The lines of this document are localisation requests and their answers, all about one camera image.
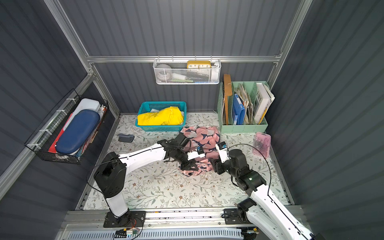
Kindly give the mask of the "pink shark print shorts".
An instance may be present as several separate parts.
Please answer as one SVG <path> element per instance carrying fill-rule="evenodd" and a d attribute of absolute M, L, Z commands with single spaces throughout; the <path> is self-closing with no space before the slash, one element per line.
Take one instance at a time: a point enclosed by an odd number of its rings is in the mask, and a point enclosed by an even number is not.
<path fill-rule="evenodd" d="M 185 127 L 181 130 L 190 142 L 185 147 L 187 152 L 201 148 L 205 156 L 195 159 L 198 167 L 197 171 L 181 171 L 186 177 L 195 177 L 202 173 L 212 172 L 213 165 L 210 159 L 218 159 L 219 153 L 216 150 L 216 144 L 220 142 L 220 134 L 217 127 Z"/>

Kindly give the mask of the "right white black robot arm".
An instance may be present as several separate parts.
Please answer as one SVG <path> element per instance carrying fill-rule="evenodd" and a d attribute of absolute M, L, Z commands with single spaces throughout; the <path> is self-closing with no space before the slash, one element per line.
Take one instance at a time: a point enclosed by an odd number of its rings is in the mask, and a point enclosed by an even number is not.
<path fill-rule="evenodd" d="M 253 224 L 271 240 L 314 240 L 316 237 L 297 220 L 270 190 L 266 180 L 250 169 L 241 150 L 217 148 L 220 158 L 211 160 L 217 174 L 228 173 L 248 198 L 237 209 L 224 210 L 226 224 Z"/>

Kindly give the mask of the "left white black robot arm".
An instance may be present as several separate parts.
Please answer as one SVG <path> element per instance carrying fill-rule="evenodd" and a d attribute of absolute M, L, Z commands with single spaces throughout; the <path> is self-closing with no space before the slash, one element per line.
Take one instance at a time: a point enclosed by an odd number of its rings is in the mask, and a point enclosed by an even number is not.
<path fill-rule="evenodd" d="M 126 177 L 141 167 L 163 160 L 174 160 L 182 171 L 198 171 L 196 158 L 204 157 L 203 148 L 192 146 L 182 133 L 171 140 L 160 140 L 145 149 L 128 153 L 108 153 L 94 172 L 94 180 L 99 187 L 110 213 L 116 218 L 129 216 L 129 208 L 123 197 Z"/>

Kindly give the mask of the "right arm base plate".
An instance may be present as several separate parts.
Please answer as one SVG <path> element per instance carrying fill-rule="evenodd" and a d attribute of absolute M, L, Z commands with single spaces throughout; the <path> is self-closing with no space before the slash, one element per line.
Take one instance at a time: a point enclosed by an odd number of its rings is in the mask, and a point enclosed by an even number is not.
<path fill-rule="evenodd" d="M 245 212 L 237 208 L 224 209 L 221 217 L 225 220 L 226 225 L 239 225 L 250 223 L 247 220 Z"/>

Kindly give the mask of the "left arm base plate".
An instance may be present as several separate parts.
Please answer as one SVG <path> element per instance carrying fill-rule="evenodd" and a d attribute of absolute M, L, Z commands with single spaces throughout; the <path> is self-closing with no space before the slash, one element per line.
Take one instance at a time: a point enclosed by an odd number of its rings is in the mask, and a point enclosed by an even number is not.
<path fill-rule="evenodd" d="M 141 228 L 146 219 L 146 211 L 128 211 L 121 217 L 116 217 L 112 212 L 108 212 L 103 224 L 104 228 Z"/>

